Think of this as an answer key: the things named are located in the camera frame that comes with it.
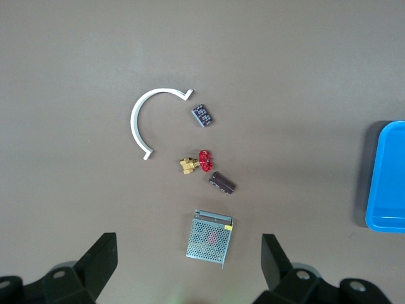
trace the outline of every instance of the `white plastic bracket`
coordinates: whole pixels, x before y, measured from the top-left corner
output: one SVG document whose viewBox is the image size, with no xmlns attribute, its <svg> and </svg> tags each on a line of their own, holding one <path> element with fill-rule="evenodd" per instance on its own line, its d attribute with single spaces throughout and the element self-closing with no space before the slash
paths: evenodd
<svg viewBox="0 0 405 304">
<path fill-rule="evenodd" d="M 144 160 L 147 160 L 150 157 L 153 150 L 143 141 L 143 139 L 141 138 L 141 136 L 139 134 L 138 115 L 139 115 L 139 110 L 140 110 L 141 106 L 144 104 L 145 101 L 147 101 L 147 99 L 149 97 L 151 97 L 155 94 L 170 93 L 170 94 L 180 97 L 183 100 L 188 100 L 188 98 L 190 97 L 192 92 L 193 92 L 192 89 L 189 89 L 187 91 L 187 93 L 185 93 L 185 94 L 183 92 L 180 92 L 180 91 L 174 90 L 174 89 L 155 89 L 155 90 L 151 90 L 151 91 L 143 94 L 138 99 L 138 101 L 136 102 L 136 104 L 131 112 L 131 131 L 132 131 L 132 135 L 134 136 L 134 139 L 137 142 L 138 146 L 140 146 L 140 148 L 142 150 L 144 150 L 146 153 L 144 156 Z"/>
</svg>

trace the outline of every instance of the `electronic component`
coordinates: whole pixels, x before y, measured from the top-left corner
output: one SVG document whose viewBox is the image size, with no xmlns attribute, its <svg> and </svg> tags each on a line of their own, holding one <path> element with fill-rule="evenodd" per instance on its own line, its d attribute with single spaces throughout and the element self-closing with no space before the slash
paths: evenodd
<svg viewBox="0 0 405 304">
<path fill-rule="evenodd" d="M 203 104 L 199 104 L 196 108 L 192 109 L 191 113 L 194 115 L 201 127 L 206 127 L 213 122 L 211 115 L 208 113 L 207 109 L 205 109 Z"/>
<path fill-rule="evenodd" d="M 211 177 L 209 178 L 209 183 L 217 188 L 220 188 L 223 192 L 227 194 L 232 194 L 236 188 L 236 185 L 233 182 L 228 180 L 218 171 L 212 173 Z"/>
<path fill-rule="evenodd" d="M 232 217 L 196 210 L 186 256 L 220 263 L 223 267 L 232 229 Z"/>
</svg>

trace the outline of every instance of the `blue plastic tray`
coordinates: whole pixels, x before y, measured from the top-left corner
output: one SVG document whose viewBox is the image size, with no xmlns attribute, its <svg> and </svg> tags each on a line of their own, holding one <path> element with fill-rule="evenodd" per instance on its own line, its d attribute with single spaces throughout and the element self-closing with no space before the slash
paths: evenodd
<svg viewBox="0 0 405 304">
<path fill-rule="evenodd" d="M 380 133 L 366 223 L 374 231 L 405 233 L 405 122 Z"/>
</svg>

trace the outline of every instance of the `brass valve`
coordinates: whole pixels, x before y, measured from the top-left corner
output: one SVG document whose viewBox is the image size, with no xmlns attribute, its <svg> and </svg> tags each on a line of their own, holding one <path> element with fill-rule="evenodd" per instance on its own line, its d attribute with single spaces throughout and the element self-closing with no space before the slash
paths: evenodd
<svg viewBox="0 0 405 304">
<path fill-rule="evenodd" d="M 180 164 L 183 167 L 183 173 L 189 174 L 194 171 L 195 168 L 200 167 L 202 171 L 209 172 L 213 168 L 213 162 L 211 154 L 207 150 L 201 150 L 198 154 L 198 160 L 194 158 L 183 158 L 180 160 Z"/>
<path fill-rule="evenodd" d="M 189 174 L 194 171 L 195 168 L 200 166 L 200 162 L 193 158 L 184 158 L 180 160 L 180 164 L 183 167 L 183 173 Z"/>
</svg>

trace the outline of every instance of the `perforated metal mesh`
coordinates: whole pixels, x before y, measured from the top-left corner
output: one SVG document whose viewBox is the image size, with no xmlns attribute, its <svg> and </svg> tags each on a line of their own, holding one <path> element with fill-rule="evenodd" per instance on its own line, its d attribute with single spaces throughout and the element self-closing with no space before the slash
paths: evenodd
<svg viewBox="0 0 405 304">
<path fill-rule="evenodd" d="M 191 226 L 187 257 L 224 263 L 231 231 L 224 225 L 194 219 Z"/>
</svg>

